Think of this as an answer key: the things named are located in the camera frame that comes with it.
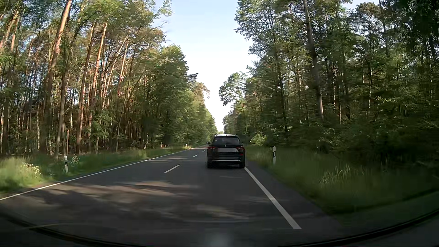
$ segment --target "white roadside post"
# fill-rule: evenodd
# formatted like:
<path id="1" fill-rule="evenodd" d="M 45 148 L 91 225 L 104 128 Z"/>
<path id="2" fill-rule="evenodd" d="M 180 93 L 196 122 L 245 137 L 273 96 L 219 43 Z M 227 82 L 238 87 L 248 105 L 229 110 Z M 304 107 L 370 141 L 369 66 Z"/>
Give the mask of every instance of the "white roadside post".
<path id="1" fill-rule="evenodd" d="M 64 155 L 64 167 L 65 167 L 65 172 L 68 173 L 68 167 L 67 167 L 67 155 Z"/>
<path id="2" fill-rule="evenodd" d="M 276 164 L 276 146 L 273 147 L 273 165 Z"/>

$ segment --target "rear windshield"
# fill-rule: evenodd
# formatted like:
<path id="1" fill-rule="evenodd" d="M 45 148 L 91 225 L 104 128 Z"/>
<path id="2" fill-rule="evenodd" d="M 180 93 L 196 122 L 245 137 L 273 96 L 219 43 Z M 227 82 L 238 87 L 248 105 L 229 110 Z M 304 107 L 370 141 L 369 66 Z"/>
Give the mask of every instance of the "rear windshield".
<path id="1" fill-rule="evenodd" d="M 237 137 L 215 137 L 212 144 L 240 144 Z"/>

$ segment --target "forest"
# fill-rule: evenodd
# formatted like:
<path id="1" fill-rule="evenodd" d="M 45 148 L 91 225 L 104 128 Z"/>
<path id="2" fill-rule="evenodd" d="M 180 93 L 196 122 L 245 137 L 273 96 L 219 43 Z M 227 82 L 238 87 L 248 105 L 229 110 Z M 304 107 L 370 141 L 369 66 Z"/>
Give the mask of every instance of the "forest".
<path id="1" fill-rule="evenodd" d="M 438 168 L 439 3 L 239 0 L 258 60 L 219 89 L 247 142 Z"/>
<path id="2" fill-rule="evenodd" d="M 152 0 L 0 1 L 0 150 L 80 154 L 195 145 L 207 87 Z"/>

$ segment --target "road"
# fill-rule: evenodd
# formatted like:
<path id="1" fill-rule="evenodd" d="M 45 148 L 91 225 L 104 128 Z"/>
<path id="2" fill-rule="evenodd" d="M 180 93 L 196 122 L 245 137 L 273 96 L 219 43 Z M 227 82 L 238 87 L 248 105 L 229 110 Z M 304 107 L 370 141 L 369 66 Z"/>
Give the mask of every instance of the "road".
<path id="1" fill-rule="evenodd" d="M 194 148 L 0 200 L 0 207 L 71 235 L 145 246 L 279 246 L 343 235 L 336 220 L 257 164 L 207 169 L 206 161 L 206 147 Z"/>

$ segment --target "license plate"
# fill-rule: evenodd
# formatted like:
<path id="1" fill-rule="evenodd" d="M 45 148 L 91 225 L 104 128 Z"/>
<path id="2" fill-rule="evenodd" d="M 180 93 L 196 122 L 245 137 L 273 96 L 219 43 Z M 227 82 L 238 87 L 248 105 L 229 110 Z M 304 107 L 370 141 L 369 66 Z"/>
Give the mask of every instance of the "license plate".
<path id="1" fill-rule="evenodd" d="M 237 153 L 238 149 L 235 148 L 218 148 L 219 153 Z"/>

